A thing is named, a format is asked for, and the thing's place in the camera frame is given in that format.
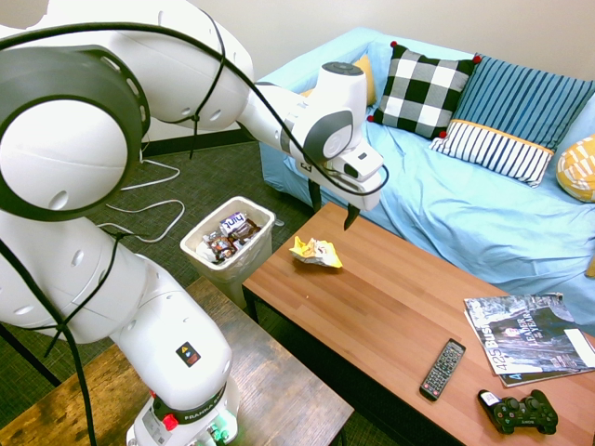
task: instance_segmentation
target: snack wrapper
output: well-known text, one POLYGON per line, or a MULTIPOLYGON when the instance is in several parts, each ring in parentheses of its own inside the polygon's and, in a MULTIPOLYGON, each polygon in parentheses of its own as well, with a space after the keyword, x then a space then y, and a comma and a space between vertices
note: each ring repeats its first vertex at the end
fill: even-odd
POLYGON ((304 263, 314 263, 333 268, 341 268, 343 266, 335 252, 335 246, 324 240, 310 239, 308 243, 304 243, 296 236, 294 247, 289 251, 291 251, 293 257, 304 263))

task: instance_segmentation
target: white striped pillow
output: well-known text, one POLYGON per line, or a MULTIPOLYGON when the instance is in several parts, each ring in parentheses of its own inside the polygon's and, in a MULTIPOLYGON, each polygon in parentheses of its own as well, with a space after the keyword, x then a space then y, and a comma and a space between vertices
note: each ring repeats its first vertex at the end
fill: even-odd
POLYGON ((539 186, 553 151, 491 127, 455 119, 445 138, 435 138, 430 149, 479 164, 498 174, 539 186))

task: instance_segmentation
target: black playstation controller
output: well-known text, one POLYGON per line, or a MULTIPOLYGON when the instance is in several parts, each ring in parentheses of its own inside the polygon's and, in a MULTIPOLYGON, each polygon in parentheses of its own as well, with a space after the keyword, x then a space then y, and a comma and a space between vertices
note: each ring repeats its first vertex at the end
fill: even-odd
POLYGON ((492 392, 480 390, 480 404, 498 432, 512 434, 516 426, 536 427, 542 434, 555 434, 558 415, 541 390, 517 401, 512 397, 501 400, 492 392))

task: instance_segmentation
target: magazine cover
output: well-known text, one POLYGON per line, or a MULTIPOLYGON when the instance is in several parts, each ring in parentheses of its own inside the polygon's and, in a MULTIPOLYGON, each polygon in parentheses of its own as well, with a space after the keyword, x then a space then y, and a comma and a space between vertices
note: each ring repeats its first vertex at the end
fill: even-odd
POLYGON ((593 348, 562 294, 480 297, 465 305, 496 374, 577 373, 595 366, 593 348))
POLYGON ((537 381, 543 381, 545 379, 558 378, 560 376, 569 376, 571 374, 584 374, 586 372, 592 372, 595 369, 574 369, 574 370, 559 370, 557 372, 542 372, 539 374, 501 374, 500 380, 504 387, 515 387, 522 384, 536 383, 537 381))

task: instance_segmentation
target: couch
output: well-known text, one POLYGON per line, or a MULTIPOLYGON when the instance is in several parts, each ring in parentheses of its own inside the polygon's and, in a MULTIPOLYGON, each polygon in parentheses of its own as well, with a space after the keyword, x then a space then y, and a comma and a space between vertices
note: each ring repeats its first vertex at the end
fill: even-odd
MULTIPOLYGON (((302 93, 315 87, 324 63, 353 63, 367 55, 376 90, 376 102, 367 110, 371 115, 387 82, 390 42, 395 40, 431 58, 474 57, 356 28, 290 61, 261 82, 302 93)), ((532 188, 430 150, 431 140, 416 133, 365 122, 364 137, 384 157, 390 181, 380 204, 362 216, 506 293, 563 293, 581 328, 595 335, 595 279, 585 274, 595 254, 595 204, 573 198, 556 179, 556 163, 563 150, 592 134, 595 98, 573 120, 541 183, 532 188)), ((293 159, 263 143, 260 154, 268 185, 311 203, 307 180, 293 159)), ((323 203, 328 201, 346 205, 323 190, 323 203)))

